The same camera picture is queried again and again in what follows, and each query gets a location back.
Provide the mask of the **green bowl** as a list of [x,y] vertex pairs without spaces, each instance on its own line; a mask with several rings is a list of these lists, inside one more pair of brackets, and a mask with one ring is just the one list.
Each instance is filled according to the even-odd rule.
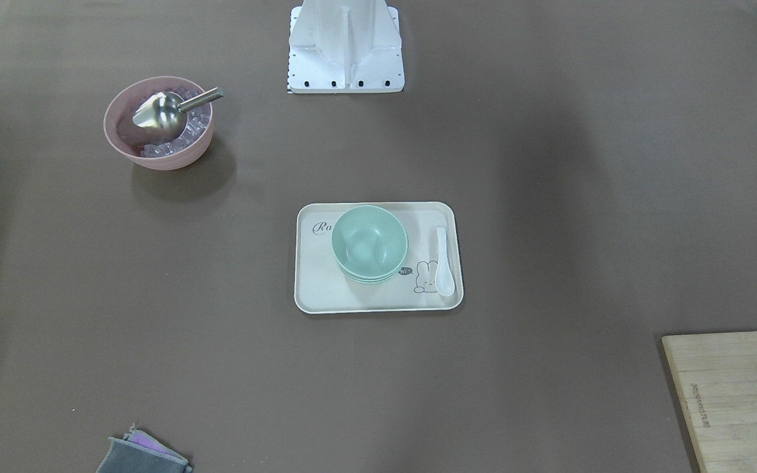
[[402,222],[387,209],[356,206],[334,222],[331,248],[336,264],[375,277],[403,265],[409,237]]
[[363,284],[378,284],[379,282],[384,282],[384,281],[387,281],[388,279],[391,279],[394,275],[397,275],[397,273],[389,273],[388,275],[375,277],[375,278],[360,277],[357,275],[353,275],[352,273],[345,273],[344,275],[355,282],[362,282]]
[[[341,272],[341,273],[342,273],[343,275],[344,275],[345,273],[352,273],[353,275],[357,275],[357,276],[360,276],[360,277],[365,277],[365,278],[375,278],[375,277],[367,277],[367,276],[363,276],[363,275],[358,275],[357,273],[351,272],[350,270],[346,269],[346,268],[345,268],[345,267],[344,267],[344,266],[343,266],[342,264],[340,264],[340,263],[337,263],[337,267],[338,267],[338,269],[340,270],[340,272]],[[383,275],[379,275],[379,276],[376,276],[376,277],[381,277],[381,276],[384,276],[384,275],[388,275],[389,273],[399,273],[400,269],[402,269],[402,266],[401,266],[401,265],[399,265],[399,266],[395,267],[395,268],[394,268],[394,270],[393,270],[393,271],[391,271],[391,272],[388,272],[388,273],[384,273]]]

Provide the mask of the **green bowl on tray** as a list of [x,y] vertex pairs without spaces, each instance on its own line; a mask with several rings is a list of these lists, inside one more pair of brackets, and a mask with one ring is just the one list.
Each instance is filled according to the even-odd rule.
[[384,282],[384,281],[387,281],[388,279],[391,279],[394,275],[397,275],[397,273],[389,273],[388,275],[375,277],[375,278],[360,277],[357,275],[353,275],[352,273],[345,273],[344,275],[355,282],[362,282],[363,284],[378,284],[379,282]]

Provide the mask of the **cream rabbit tray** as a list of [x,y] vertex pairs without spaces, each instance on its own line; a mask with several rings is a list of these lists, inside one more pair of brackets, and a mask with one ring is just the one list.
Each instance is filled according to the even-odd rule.
[[[294,301],[307,314],[385,311],[445,311],[465,299],[463,266],[453,210],[444,202],[379,202],[400,219],[409,237],[409,252],[397,275],[378,284],[355,282],[343,275],[331,248],[334,222],[354,203],[307,204],[296,218]],[[436,288],[438,237],[447,231],[448,259],[455,293]]]

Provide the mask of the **white ceramic spoon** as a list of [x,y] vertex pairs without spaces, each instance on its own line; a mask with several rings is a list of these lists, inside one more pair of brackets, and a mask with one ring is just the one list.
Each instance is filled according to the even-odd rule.
[[438,268],[436,269],[436,288],[443,297],[455,293],[455,281],[448,259],[447,231],[445,227],[436,228],[438,237]]

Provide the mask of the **pink bowl with ice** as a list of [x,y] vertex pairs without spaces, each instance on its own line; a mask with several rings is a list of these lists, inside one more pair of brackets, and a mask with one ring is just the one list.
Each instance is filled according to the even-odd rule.
[[225,93],[186,78],[141,79],[121,90],[103,114],[103,134],[141,167],[177,170],[204,156],[214,138],[213,101]]

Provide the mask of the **metal scoop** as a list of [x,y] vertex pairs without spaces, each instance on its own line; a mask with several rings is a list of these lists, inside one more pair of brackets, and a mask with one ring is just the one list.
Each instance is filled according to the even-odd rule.
[[225,96],[221,87],[183,99],[172,91],[153,94],[132,115],[136,131],[147,135],[150,144],[162,144],[180,137],[187,126],[187,113]]

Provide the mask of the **grey folded cloth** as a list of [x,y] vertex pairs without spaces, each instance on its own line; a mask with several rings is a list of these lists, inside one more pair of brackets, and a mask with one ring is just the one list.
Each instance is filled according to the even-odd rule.
[[107,455],[97,472],[192,472],[183,455],[143,429],[131,426],[121,438],[109,437]]

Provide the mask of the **wooden cutting board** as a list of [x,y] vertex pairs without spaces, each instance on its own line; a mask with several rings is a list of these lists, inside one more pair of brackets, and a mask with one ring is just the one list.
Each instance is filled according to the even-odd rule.
[[757,472],[757,330],[662,338],[702,472]]

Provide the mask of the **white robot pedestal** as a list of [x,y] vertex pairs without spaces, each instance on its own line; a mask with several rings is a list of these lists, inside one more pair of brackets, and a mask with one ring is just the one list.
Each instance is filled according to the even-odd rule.
[[304,1],[289,19],[289,93],[403,91],[400,16],[387,2]]

